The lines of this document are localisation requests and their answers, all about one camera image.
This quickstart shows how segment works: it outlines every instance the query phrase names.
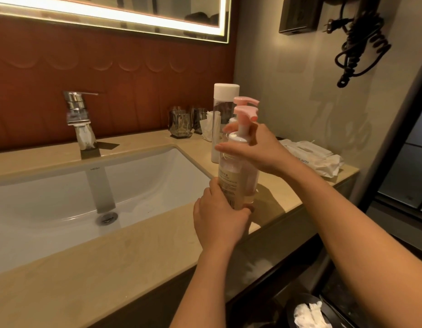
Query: pink pump nozzle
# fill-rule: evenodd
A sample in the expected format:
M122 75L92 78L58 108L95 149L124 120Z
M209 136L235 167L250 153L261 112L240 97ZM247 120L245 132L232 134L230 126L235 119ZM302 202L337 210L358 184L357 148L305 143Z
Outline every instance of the pink pump nozzle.
M237 106L247 106L247 104L253 104L255 107L258 106L260 102L258 100L249 98L249 97L235 97L234 104Z
M239 124L239 129L237 131L238 136L247 136L249 134L251 122L257 121L258 119L257 112L258 108L253 106L236 106L234 108L234 114L237 115L237 121Z

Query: bottle label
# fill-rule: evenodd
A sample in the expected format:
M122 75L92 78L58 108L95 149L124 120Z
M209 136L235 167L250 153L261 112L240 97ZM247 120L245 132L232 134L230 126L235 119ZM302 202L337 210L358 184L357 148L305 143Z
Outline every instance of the bottle label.
M239 198L239 175L219 166L220 188L233 209L236 208L236 201Z

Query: faucet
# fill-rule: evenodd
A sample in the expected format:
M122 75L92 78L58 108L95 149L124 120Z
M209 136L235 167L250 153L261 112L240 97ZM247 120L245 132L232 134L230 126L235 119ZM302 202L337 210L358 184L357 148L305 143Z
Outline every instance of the faucet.
M98 93L64 91L65 101L69 109L67 124L74 126L80 150L89 151L97 148L97 141L91 128L88 110L82 97L83 94L99 95Z

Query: sink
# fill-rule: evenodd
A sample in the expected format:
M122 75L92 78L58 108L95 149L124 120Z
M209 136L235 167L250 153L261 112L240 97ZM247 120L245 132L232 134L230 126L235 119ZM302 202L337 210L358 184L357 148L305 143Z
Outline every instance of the sink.
M176 148L0 183L0 273L191 203L208 183ZM108 212L118 218L103 223Z

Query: black wall-mounted box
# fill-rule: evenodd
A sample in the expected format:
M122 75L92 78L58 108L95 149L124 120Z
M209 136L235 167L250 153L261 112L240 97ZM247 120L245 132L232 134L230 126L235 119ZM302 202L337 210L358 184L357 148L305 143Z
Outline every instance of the black wall-mounted box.
M296 34L317 30L323 0L284 0L279 33Z

